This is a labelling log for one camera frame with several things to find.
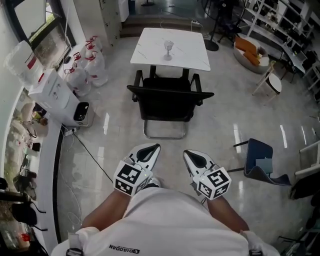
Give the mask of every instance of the window frame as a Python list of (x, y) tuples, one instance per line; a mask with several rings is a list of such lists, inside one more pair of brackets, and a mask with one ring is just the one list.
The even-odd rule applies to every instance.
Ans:
[[(29, 38), (27, 38), (20, 22), (19, 19), (17, 17), (16, 11), (15, 11), (15, 7), (18, 6), (19, 4), (21, 4), (23, 1), (25, 0), (5, 0), (5, 5), (4, 5), (4, 9), (5, 9), (5, 13), (8, 17), (9, 23), (11, 25), (11, 28), (16, 36), (16, 38), (18, 39), (19, 42), (21, 41), (26, 41), (31, 49), (34, 51), (37, 46), (46, 38), (47, 35), (50, 34), (51, 31), (53, 31), (55, 28), (57, 28), (58, 26), (61, 26), (63, 31), (66, 28), (66, 17), (65, 17), (65, 13), (63, 11), (61, 2), (59, 0), (50, 0), (50, 6), (52, 9), (52, 13), (58, 15), (58, 17), (55, 17), (53, 21), (51, 21), (33, 40), (32, 42), (29, 41)], [(64, 56), (61, 57), (60, 62), (57, 63), (56, 69), (58, 70), (59, 67), (61, 66), (63, 60), (65, 57), (68, 56), (69, 52), (71, 51), (71, 48), (74, 47), (76, 45), (76, 41), (75, 38), (71, 32), (71, 29), (69, 27), (69, 25), (66, 28), (66, 36), (67, 39), (70, 43), (70, 48), (65, 52)]]

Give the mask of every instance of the navy chair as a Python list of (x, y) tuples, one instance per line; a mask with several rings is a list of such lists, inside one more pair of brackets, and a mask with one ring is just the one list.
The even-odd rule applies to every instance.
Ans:
[(258, 159), (272, 159), (274, 151), (271, 146), (254, 138), (251, 138), (247, 141), (233, 145), (233, 147), (235, 148), (245, 144), (248, 144), (248, 149), (246, 152), (244, 167), (228, 170), (228, 173), (243, 171), (244, 176), (250, 179), (267, 182), (273, 185), (291, 186), (287, 174), (284, 174), (278, 178), (271, 178), (271, 173), (267, 173), (266, 170), (263, 170), (260, 166), (257, 166), (256, 160)]

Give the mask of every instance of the marble floor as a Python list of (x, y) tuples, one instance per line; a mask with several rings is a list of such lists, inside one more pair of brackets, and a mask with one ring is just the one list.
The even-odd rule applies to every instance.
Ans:
[[(235, 142), (254, 138), (273, 147), (273, 175), (288, 174), (291, 183), (296, 182), (294, 172), (304, 167), (299, 149), (317, 140), (313, 131), (319, 131), (316, 116), (318, 107), (302, 80), (296, 75), (292, 84), (291, 74), (282, 80), (282, 92), (269, 105), (268, 96), (259, 90), (252, 92), (260, 79), (244, 68), (233, 55), (230, 42), (220, 45), (219, 51), (208, 51), (211, 71), (191, 70), (200, 75), (203, 92), (215, 96), (197, 106), (194, 117), (187, 124), (187, 135), (178, 141), (150, 140), (143, 135), (143, 121), (139, 105), (131, 100), (126, 85), (134, 82), (136, 70), (149, 75), (146, 65), (130, 64), (138, 38), (123, 38), (114, 54), (108, 58), (109, 81), (100, 88), (93, 88), (82, 100), (89, 100), (95, 109), (90, 128), (77, 132), (79, 138), (93, 154), (104, 170), (112, 177), (121, 159), (136, 145), (155, 142), (161, 152), (154, 167), (155, 175), (164, 180), (165, 186), (197, 197), (190, 186), (183, 161), (183, 150), (193, 149), (209, 154), (226, 170), (244, 165), (246, 147), (236, 151)], [(280, 77), (284, 70), (276, 64)], [(157, 73), (166, 77), (179, 77), (180, 68), (159, 66)], [(180, 123), (149, 122), (151, 135), (176, 135), (181, 132)], [(68, 232), (78, 230), (80, 212), (83, 220), (112, 191), (113, 185), (86, 152), (77, 139), (64, 138), (58, 176), (58, 220), (63, 240)], [(289, 187), (275, 186), (245, 178), (242, 172), (230, 174), (232, 184), (225, 195), (231, 206), (245, 219), (251, 230), (268, 243), (278, 236), (297, 235), (311, 213), (310, 198), (290, 200)]]

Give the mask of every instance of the sneaker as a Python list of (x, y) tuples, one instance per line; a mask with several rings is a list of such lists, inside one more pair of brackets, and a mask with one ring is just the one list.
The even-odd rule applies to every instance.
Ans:
[(154, 176), (149, 180), (148, 184), (155, 184), (159, 188), (161, 188), (160, 180), (158, 178), (154, 177)]

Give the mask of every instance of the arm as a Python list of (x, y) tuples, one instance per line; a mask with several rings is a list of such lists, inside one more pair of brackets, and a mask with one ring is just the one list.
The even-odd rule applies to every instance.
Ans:
[(207, 200), (207, 205), (211, 216), (232, 231), (240, 233), (241, 231), (249, 230), (247, 223), (236, 213), (223, 196), (214, 200)]
[(131, 197), (114, 190), (102, 204), (85, 217), (81, 228), (95, 227), (102, 231), (121, 220), (127, 210)]

